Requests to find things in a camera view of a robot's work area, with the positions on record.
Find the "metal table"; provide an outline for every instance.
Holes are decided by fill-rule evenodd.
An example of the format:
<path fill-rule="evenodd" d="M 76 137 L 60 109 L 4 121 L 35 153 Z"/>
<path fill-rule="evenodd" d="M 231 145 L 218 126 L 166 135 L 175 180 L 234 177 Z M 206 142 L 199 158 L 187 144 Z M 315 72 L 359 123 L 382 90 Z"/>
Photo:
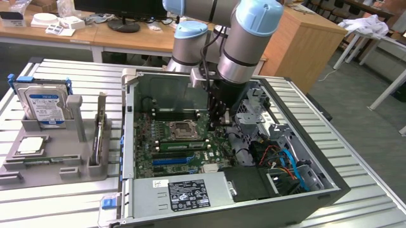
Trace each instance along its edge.
<path fill-rule="evenodd" d="M 97 227 L 99 200 L 117 191 L 119 139 L 121 127 L 123 68 L 132 66 L 44 59 L 28 63 L 20 75 L 65 79 L 73 83 L 73 93 L 83 95 L 81 114 L 92 118 L 97 109 L 96 95 L 105 92 L 107 115 L 113 121 L 108 178 L 97 182 L 55 185 L 0 192 L 0 227 Z M 331 164 L 343 176 L 351 191 L 330 207 L 319 209 L 303 227 L 406 227 L 406 206 L 366 162 L 345 141 L 296 86 L 283 78 L 267 77 L 306 131 L 315 140 Z M 4 161 L 24 112 L 12 90 L 0 102 L 0 163 Z M 103 214 L 115 218 L 115 210 Z"/>

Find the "wooden cabinet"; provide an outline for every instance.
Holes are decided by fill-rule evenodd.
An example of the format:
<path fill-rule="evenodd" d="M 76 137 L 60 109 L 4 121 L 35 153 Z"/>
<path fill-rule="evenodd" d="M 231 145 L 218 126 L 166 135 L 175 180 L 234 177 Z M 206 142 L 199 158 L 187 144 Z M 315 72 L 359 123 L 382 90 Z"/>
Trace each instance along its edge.
<path fill-rule="evenodd" d="M 306 94 L 347 31 L 318 14 L 284 7 L 259 75 L 290 77 Z"/>

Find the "robotic arm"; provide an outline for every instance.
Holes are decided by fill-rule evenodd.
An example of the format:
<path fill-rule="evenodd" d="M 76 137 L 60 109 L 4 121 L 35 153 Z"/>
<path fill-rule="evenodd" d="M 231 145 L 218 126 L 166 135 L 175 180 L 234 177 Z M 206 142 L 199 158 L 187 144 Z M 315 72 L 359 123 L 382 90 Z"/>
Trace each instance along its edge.
<path fill-rule="evenodd" d="M 208 129 L 212 130 L 216 126 L 231 124 L 232 106 L 240 99 L 278 28 L 283 6 L 276 0 L 163 0 L 163 5 L 175 14 L 230 27 L 215 76 L 207 75 L 204 67 L 191 70 L 194 85 L 202 79 L 214 81 L 206 86 L 211 122 Z"/>

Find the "blue latch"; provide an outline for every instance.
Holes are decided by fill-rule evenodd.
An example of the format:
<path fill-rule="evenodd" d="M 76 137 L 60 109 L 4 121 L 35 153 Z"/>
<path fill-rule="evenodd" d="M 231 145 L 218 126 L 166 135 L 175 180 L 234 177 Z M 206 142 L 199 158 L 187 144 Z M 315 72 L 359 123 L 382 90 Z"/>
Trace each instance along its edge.
<path fill-rule="evenodd" d="M 9 74 L 9 75 L 7 76 L 7 78 L 8 78 L 7 82 L 8 82 L 11 88 L 12 88 L 12 90 L 13 90 L 13 94 L 17 94 L 17 91 L 16 91 L 15 88 L 13 88 L 15 75 L 13 75 L 13 74 Z"/>
<path fill-rule="evenodd" d="M 65 87 L 68 88 L 68 95 L 72 95 L 72 80 L 68 77 L 65 78 Z"/>
<path fill-rule="evenodd" d="M 115 209 L 115 208 L 116 208 L 116 198 L 104 199 L 101 202 L 101 209 L 108 210 L 108 209 Z"/>
<path fill-rule="evenodd" d="M 32 76 L 19 76 L 16 82 L 28 82 L 31 83 L 33 81 Z"/>

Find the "hard drive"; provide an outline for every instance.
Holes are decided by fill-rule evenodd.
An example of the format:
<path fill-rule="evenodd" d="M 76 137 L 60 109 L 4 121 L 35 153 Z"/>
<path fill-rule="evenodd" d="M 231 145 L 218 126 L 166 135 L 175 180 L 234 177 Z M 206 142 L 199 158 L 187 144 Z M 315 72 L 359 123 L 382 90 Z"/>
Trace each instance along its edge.
<path fill-rule="evenodd" d="M 65 120 L 73 119 L 65 101 L 71 92 L 71 80 L 47 80 L 19 77 L 12 83 L 28 120 L 37 120 L 41 128 L 65 128 Z"/>

